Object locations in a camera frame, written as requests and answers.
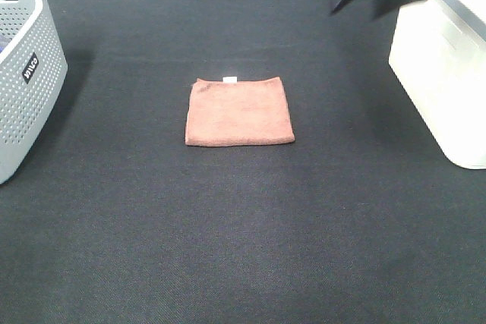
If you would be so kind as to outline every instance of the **basket logo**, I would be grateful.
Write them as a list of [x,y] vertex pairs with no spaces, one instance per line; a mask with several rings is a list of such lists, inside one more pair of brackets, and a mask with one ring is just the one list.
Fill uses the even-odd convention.
[[37,58],[37,55],[34,52],[29,62],[27,62],[27,66],[25,67],[24,71],[22,71],[22,76],[24,77],[26,83],[29,83],[30,79],[32,79],[32,76],[34,72],[36,72],[38,66],[39,66],[39,59]]

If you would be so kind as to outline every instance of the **gray basket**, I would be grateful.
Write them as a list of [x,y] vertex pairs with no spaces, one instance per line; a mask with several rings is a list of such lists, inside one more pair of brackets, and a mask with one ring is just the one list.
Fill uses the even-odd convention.
[[0,183],[11,177],[54,106],[68,66],[47,0],[0,2]]

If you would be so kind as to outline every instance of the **black tablecloth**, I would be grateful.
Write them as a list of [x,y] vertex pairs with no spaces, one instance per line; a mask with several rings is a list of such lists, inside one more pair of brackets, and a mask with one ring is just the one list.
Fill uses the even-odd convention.
[[[0,187],[0,322],[486,321],[486,171],[443,156],[371,0],[49,0],[69,72]],[[184,144],[196,77],[296,142]]]

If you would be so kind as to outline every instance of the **white plastic box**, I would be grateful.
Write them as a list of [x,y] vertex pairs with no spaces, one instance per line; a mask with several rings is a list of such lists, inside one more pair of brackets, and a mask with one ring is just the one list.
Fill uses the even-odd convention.
[[485,20],[485,0],[407,5],[390,53],[392,69],[440,148],[464,168],[486,168]]
[[0,183],[11,177],[54,106],[68,66],[47,0],[0,1]]

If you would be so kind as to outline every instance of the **folded towel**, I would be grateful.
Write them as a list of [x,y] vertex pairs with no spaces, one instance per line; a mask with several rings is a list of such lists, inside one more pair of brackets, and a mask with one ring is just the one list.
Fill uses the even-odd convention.
[[188,146],[243,146],[295,140],[279,77],[223,83],[197,79],[189,99]]

